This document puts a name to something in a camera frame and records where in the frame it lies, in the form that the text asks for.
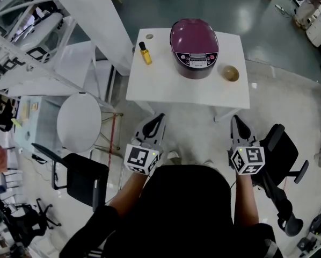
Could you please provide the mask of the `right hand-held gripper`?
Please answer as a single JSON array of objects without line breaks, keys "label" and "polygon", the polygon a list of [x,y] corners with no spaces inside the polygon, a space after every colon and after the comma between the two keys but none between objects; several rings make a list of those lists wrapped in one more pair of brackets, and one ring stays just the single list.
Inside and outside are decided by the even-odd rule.
[{"label": "right hand-held gripper", "polygon": [[265,152],[256,134],[242,119],[233,115],[231,118],[232,146],[228,150],[229,167],[238,175],[255,175],[265,165]]}]

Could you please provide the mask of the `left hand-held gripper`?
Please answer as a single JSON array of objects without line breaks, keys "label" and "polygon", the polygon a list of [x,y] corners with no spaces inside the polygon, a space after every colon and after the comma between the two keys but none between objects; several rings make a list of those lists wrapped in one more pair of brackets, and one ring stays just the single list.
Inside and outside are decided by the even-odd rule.
[{"label": "left hand-held gripper", "polygon": [[149,176],[160,164],[164,150],[161,142],[165,131],[165,114],[159,113],[141,121],[134,138],[126,146],[124,166],[135,173]]}]

